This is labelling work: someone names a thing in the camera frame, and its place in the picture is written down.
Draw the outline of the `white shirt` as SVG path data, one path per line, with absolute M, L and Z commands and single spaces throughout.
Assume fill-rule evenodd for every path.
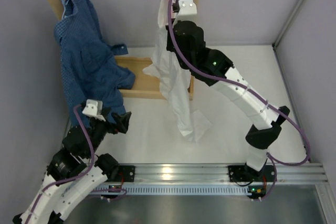
M 143 73 L 159 79 L 159 90 L 168 101 L 177 121 L 181 135 L 190 142 L 198 142 L 212 126 L 210 121 L 199 110 L 191 111 L 188 88 L 191 84 L 191 73 L 180 67 L 175 53 L 167 51 L 168 1 L 161 0 L 158 10 L 158 31 L 152 64 L 143 69 Z

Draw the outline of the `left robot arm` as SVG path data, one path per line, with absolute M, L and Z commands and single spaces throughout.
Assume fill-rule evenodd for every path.
M 125 134 L 131 112 L 77 105 L 62 148 L 47 166 L 32 203 L 13 223 L 64 223 L 75 207 L 106 181 L 124 181 L 120 163 L 109 153 L 96 155 L 107 134 Z

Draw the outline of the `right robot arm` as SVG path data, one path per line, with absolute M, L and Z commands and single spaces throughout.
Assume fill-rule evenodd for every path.
M 245 137 L 249 149 L 244 177 L 257 180 L 264 173 L 267 149 L 278 138 L 289 108 L 281 106 L 272 110 L 224 53 L 206 47 L 204 31 L 193 21 L 172 18 L 166 28 L 169 35 L 166 48 L 176 54 L 182 69 L 223 94 L 251 120 L 252 126 Z

